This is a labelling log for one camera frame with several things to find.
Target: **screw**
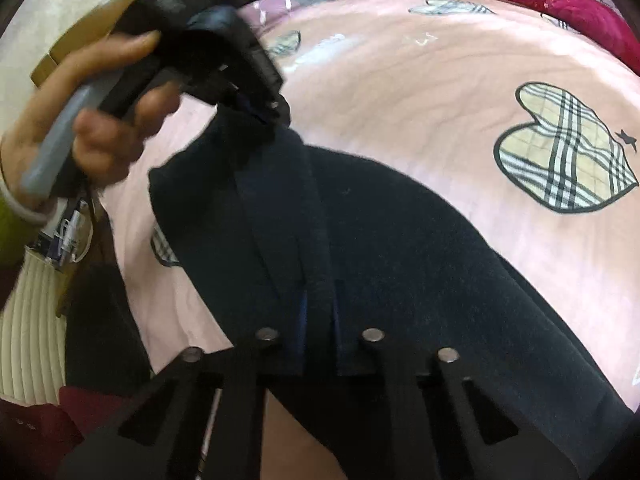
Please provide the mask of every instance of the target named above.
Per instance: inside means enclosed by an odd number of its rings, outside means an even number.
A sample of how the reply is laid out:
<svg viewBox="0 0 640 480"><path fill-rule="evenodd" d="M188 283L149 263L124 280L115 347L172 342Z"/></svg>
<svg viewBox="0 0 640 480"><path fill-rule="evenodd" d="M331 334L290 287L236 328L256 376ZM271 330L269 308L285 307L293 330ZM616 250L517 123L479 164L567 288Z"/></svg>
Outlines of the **screw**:
<svg viewBox="0 0 640 480"><path fill-rule="evenodd" d="M385 333L379 328L367 328L363 330L362 338L369 343L377 343L385 338Z"/></svg>
<svg viewBox="0 0 640 480"><path fill-rule="evenodd" d="M274 341L279 338L280 333L269 326L265 326L255 333L256 339L260 341Z"/></svg>
<svg viewBox="0 0 640 480"><path fill-rule="evenodd" d="M438 359L440 359L443 363L452 363L460 359L460 354L456 351L455 348L441 348L438 350Z"/></svg>
<svg viewBox="0 0 640 480"><path fill-rule="evenodd" d="M204 352L202 351L202 348L198 346L190 346L182 351L182 360L188 363L197 363L203 355Z"/></svg>

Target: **bracelet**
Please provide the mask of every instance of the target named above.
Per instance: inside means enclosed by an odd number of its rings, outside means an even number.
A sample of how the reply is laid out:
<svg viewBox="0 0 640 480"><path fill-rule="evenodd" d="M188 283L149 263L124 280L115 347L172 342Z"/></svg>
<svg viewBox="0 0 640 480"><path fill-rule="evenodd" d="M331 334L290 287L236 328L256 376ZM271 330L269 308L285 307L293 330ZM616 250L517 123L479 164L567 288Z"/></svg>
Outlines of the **bracelet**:
<svg viewBox="0 0 640 480"><path fill-rule="evenodd" d="M46 225L49 221L49 214L38 213L27 209L20 202L18 202L9 191L6 182L4 181L4 174L2 174L2 159L0 158L0 196L4 199L6 206L18 217L29 224L40 226Z"/></svg>

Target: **device handle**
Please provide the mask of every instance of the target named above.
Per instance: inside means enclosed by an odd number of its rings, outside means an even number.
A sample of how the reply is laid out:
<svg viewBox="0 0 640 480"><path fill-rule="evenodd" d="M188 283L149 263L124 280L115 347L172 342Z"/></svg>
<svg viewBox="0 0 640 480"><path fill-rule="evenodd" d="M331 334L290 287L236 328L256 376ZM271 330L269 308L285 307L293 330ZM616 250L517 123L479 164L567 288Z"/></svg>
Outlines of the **device handle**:
<svg viewBox="0 0 640 480"><path fill-rule="evenodd" d="M38 155L22 175L22 190L48 198L74 143L73 124L83 108L97 108L122 76L123 70L102 74L82 85L66 103L42 141Z"/></svg>

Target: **cream ribbed mat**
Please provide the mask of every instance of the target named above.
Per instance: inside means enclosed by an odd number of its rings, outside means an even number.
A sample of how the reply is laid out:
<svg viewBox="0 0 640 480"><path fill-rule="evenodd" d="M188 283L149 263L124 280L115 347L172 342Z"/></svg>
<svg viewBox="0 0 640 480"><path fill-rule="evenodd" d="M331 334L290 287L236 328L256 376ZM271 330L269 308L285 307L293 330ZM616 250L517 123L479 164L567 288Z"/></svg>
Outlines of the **cream ribbed mat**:
<svg viewBox="0 0 640 480"><path fill-rule="evenodd" d="M58 403L65 381L66 318L56 317L62 276L26 251L16 287L0 314L0 396L20 404Z"/></svg>

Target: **hand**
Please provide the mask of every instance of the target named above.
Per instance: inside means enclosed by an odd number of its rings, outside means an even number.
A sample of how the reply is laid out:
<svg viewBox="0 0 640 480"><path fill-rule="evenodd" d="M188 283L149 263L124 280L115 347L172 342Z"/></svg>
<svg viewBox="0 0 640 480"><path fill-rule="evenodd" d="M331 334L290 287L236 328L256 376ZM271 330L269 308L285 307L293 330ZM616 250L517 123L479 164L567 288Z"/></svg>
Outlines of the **hand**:
<svg viewBox="0 0 640 480"><path fill-rule="evenodd" d="M1 139L2 174L12 195L25 207L38 210L42 199L20 189L20 178L33 162L40 143L76 89L89 77L130 65L151 54L159 32L132 38L113 35L65 58L30 99L22 115ZM176 83L148 92L136 105L132 124L98 110L83 109L74 121L73 156L78 167L99 187L123 180L140 158L143 141L155 135L167 115L180 106Z"/></svg>

